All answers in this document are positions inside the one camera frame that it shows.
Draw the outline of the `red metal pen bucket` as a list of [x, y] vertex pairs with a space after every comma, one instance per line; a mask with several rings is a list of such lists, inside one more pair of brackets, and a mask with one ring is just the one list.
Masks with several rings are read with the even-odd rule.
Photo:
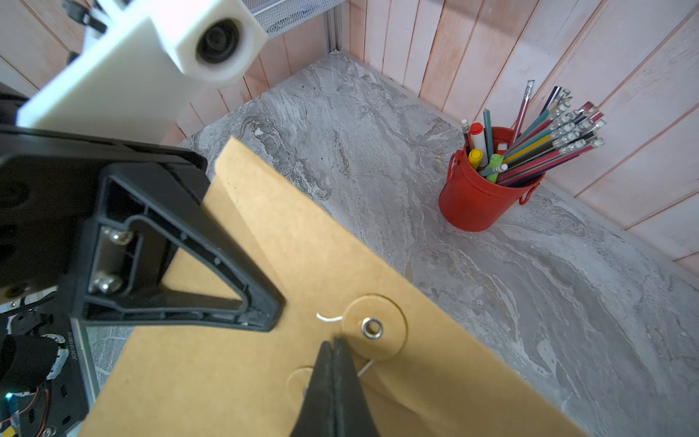
[[512, 205], [525, 205], [543, 181], [541, 175], [519, 188], [489, 182], [473, 169], [465, 149], [458, 149], [451, 156], [439, 208], [447, 222], [462, 231], [486, 231]]

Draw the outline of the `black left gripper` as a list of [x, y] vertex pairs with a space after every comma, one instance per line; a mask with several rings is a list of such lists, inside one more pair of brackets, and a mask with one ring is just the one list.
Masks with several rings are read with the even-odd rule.
[[203, 209], [207, 167], [180, 147], [3, 125], [1, 302], [55, 286], [85, 220], [60, 283], [71, 316], [272, 331], [285, 300]]

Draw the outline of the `brown kraft file bag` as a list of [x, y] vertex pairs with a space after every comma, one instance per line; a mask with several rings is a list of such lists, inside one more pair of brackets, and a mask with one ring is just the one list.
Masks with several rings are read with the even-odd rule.
[[579, 436], [581, 428], [237, 139], [202, 204], [259, 269], [182, 249], [164, 276], [220, 327], [135, 329], [84, 436]]

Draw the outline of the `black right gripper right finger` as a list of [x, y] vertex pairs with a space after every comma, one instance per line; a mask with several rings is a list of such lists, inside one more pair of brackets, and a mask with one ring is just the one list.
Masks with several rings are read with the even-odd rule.
[[349, 342], [337, 337], [333, 340], [332, 347], [334, 435], [379, 437], [362, 391]]

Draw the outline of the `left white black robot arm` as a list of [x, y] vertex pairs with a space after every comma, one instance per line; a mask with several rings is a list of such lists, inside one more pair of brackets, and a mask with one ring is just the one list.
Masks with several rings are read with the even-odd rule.
[[207, 160], [178, 147], [1, 128], [1, 391], [24, 435], [87, 416], [72, 320], [271, 331], [284, 298], [202, 209]]

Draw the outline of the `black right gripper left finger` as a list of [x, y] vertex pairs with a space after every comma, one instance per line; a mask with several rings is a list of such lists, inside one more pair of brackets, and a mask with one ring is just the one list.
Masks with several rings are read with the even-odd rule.
[[311, 380], [291, 436], [334, 436], [334, 357], [329, 342], [319, 349]]

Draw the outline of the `bundle of pens and pencils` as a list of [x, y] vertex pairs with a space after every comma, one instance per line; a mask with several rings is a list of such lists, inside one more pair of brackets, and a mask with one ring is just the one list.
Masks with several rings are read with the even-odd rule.
[[496, 138], [491, 111], [482, 111], [481, 123], [461, 121], [463, 146], [451, 157], [450, 169], [463, 158], [476, 175], [505, 188], [520, 188], [551, 169], [605, 145], [598, 131], [605, 126], [604, 113], [587, 102], [570, 105], [571, 91], [554, 87], [542, 111], [524, 129], [524, 118], [533, 97], [535, 81], [527, 81], [513, 130]]

